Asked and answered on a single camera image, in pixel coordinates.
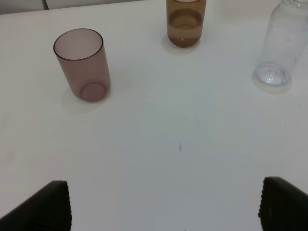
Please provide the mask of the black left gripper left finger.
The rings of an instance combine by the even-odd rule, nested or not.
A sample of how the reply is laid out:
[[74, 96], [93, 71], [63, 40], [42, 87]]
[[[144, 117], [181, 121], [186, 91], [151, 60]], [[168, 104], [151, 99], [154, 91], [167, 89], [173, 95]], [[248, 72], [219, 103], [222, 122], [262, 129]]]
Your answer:
[[0, 218], [2, 231], [70, 231], [72, 211], [67, 181], [53, 180]]

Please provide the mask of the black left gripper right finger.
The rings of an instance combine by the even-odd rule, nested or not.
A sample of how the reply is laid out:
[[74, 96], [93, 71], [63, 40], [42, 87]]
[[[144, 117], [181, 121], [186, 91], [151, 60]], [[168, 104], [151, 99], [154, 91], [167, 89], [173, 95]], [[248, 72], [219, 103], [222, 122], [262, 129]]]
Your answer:
[[306, 231], [308, 194], [281, 177], [265, 177], [258, 217], [264, 231]]

